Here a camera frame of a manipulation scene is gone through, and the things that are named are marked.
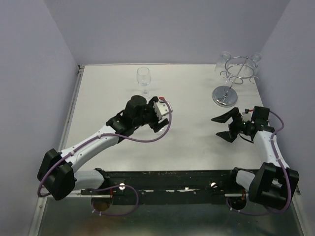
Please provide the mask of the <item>clear wine glass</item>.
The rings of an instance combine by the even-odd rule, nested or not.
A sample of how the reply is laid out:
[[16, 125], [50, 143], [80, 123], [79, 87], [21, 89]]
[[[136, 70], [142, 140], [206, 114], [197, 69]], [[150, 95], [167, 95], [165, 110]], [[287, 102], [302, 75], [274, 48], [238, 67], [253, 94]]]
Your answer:
[[150, 92], [147, 89], [147, 86], [151, 82], [151, 73], [147, 67], [140, 67], [137, 69], [136, 79], [139, 85], [143, 86], [142, 96], [145, 98], [150, 97]]
[[156, 108], [156, 116], [155, 121], [150, 125], [150, 128], [155, 132], [161, 132], [165, 129], [168, 129], [172, 122], [172, 109], [168, 109], [166, 107]]

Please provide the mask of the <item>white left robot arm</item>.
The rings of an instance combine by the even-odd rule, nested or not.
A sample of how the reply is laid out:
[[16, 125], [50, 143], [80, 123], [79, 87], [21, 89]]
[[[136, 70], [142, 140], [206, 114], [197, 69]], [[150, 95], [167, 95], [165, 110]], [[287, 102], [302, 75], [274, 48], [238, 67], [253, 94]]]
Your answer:
[[39, 197], [52, 195], [62, 200], [74, 190], [93, 189], [104, 194], [109, 189], [106, 172], [100, 168], [82, 171], [81, 167], [104, 150], [123, 140], [140, 142], [132, 138], [139, 128], [148, 125], [155, 133], [162, 128], [170, 129], [173, 109], [163, 97], [150, 101], [134, 95], [125, 108], [110, 118], [106, 124], [90, 137], [69, 148], [47, 151], [39, 168], [37, 189]]

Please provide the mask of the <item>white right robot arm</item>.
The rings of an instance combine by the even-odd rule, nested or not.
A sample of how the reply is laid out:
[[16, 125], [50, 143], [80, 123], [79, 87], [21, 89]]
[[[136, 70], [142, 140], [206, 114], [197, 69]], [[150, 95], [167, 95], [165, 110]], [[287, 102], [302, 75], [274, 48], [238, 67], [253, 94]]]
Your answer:
[[255, 145], [262, 165], [256, 173], [236, 169], [236, 175], [226, 181], [227, 189], [233, 193], [245, 189], [251, 202], [282, 212], [288, 209], [299, 181], [297, 171], [285, 162], [277, 143], [278, 130], [269, 125], [271, 110], [255, 106], [243, 113], [234, 107], [225, 114], [212, 118], [213, 122], [232, 122], [228, 131], [216, 135], [232, 143], [243, 134]]

